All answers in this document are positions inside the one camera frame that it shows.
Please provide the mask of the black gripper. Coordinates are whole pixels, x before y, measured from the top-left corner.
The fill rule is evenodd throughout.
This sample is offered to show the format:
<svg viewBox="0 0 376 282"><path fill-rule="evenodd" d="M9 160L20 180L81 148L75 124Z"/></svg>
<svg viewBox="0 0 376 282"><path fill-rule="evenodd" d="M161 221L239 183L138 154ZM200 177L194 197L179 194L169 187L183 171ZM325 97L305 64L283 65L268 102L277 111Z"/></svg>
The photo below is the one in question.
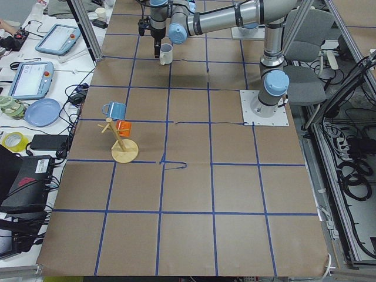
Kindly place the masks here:
<svg viewBox="0 0 376 282"><path fill-rule="evenodd" d="M153 29L151 30L151 36L154 38L155 58L160 58L160 46L162 44L162 39L165 37L165 29Z"/></svg>

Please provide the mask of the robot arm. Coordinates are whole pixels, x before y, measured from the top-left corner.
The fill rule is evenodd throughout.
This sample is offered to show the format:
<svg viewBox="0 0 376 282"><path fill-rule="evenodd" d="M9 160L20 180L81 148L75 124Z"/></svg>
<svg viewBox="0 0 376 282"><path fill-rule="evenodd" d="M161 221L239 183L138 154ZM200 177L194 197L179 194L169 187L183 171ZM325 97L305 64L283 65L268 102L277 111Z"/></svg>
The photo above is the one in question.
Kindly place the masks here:
<svg viewBox="0 0 376 282"><path fill-rule="evenodd" d="M205 49L198 42L205 42L207 34L233 28L251 32L265 28L263 67L281 66L281 40L285 18L295 1L243 1L230 6L204 12L197 11L195 1L150 1L150 15L139 21L139 33L150 31L154 39L155 57L162 56L162 40L168 38L172 45L181 49L188 44L192 54L204 54L208 63L211 43Z"/></svg>

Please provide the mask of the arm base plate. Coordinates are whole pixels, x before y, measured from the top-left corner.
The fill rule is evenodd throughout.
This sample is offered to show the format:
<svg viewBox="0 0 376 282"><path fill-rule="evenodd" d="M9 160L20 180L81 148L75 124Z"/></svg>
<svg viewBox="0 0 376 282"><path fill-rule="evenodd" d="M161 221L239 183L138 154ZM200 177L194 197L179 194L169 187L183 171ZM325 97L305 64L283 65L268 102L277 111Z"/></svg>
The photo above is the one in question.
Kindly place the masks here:
<svg viewBox="0 0 376 282"><path fill-rule="evenodd" d="M233 39L263 41L265 37L265 26L263 25L246 25L244 27L231 28Z"/></svg>
<svg viewBox="0 0 376 282"><path fill-rule="evenodd" d="M283 98L266 106L259 101L258 90L240 90L243 123L247 126L289 126Z"/></svg>

